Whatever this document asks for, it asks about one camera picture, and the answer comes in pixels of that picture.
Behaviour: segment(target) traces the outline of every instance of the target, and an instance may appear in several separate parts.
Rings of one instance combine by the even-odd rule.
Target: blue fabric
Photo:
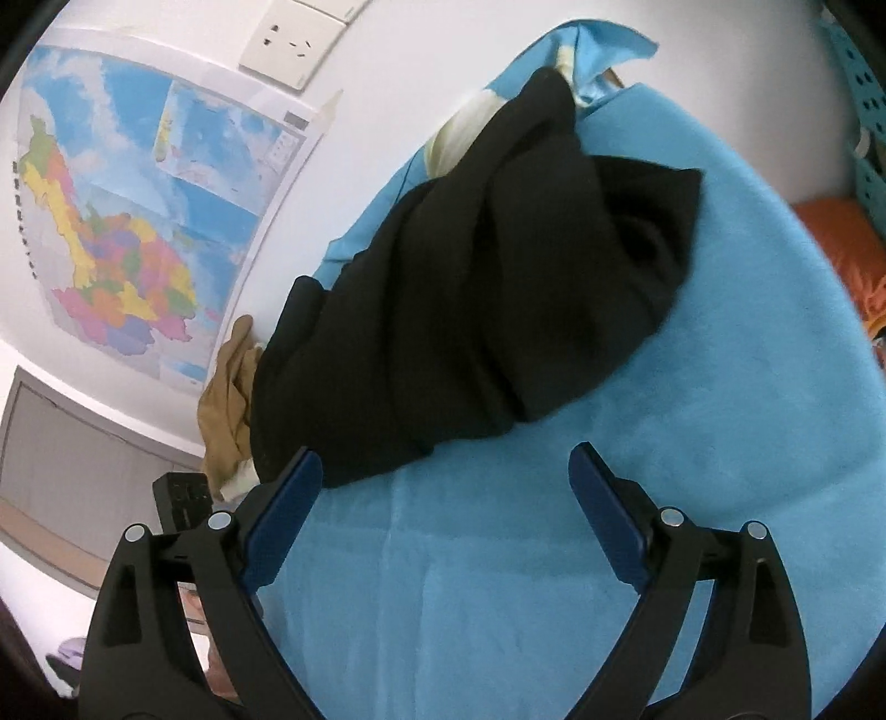
[[[511,89],[531,71],[515,67]],[[567,714],[636,601],[570,492],[569,454],[585,440],[698,524],[769,526],[816,711],[886,622],[886,393],[835,275],[773,191],[673,103],[634,86],[591,110],[579,116],[589,153],[705,171],[691,277],[662,331],[591,395],[321,494],[261,599],[330,720]],[[332,244],[318,277],[333,281],[370,242],[422,165]],[[658,697],[694,649],[710,593],[699,587]]]

